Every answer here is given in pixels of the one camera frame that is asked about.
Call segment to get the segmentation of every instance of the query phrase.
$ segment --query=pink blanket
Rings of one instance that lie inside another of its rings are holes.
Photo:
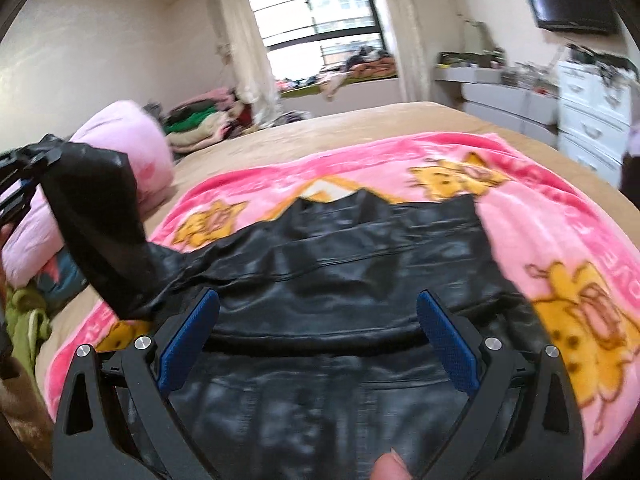
[[[173,157],[158,123],[135,102],[107,106],[89,119],[71,142],[126,153],[143,213],[166,198],[174,179]],[[7,280],[14,288],[25,286],[62,247],[62,236],[39,187],[31,210],[2,249]]]
[[[640,254],[587,196],[495,135],[396,137],[210,178],[152,235],[182,251],[274,219],[297,197],[331,201],[366,187],[390,202],[472,193],[504,275],[559,347],[580,403],[584,475],[607,455],[640,397]],[[104,303],[58,351],[44,396],[52,415],[74,349],[116,321]]]

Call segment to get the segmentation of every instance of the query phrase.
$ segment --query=white cabinet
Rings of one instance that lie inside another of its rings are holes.
[[[607,84],[595,66],[558,64],[559,149],[617,187],[638,90],[628,78]]]

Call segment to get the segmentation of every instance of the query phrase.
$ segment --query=metal pin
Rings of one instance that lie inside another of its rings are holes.
[[[143,335],[136,339],[134,345],[138,350],[146,350],[151,346],[151,338],[149,336]]]
[[[91,347],[89,345],[80,345],[76,350],[76,355],[78,357],[85,357],[89,355],[89,352],[91,352]]]
[[[549,357],[558,357],[560,355],[560,351],[557,346],[549,345],[545,348],[545,353]]]
[[[489,350],[499,350],[502,348],[502,342],[497,337],[488,337],[484,340],[484,344]]]

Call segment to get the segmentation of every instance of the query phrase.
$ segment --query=curtain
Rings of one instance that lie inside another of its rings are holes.
[[[430,100],[430,66],[414,0],[374,0],[386,46],[396,58],[406,102]]]
[[[251,104],[254,123],[270,126],[280,114],[280,96],[249,0],[219,0],[228,49],[238,78],[236,92]]]

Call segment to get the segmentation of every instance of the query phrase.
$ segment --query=cartoon blanket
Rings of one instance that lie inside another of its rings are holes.
[[[360,188],[394,203],[475,195],[502,272],[562,352],[582,410],[588,476],[640,398],[640,254],[587,196],[498,136],[396,137],[215,176],[191,189],[151,239],[191,251],[277,218],[297,197],[328,202]],[[44,391],[52,415],[75,348],[97,345],[116,322],[100,303],[58,351]]]

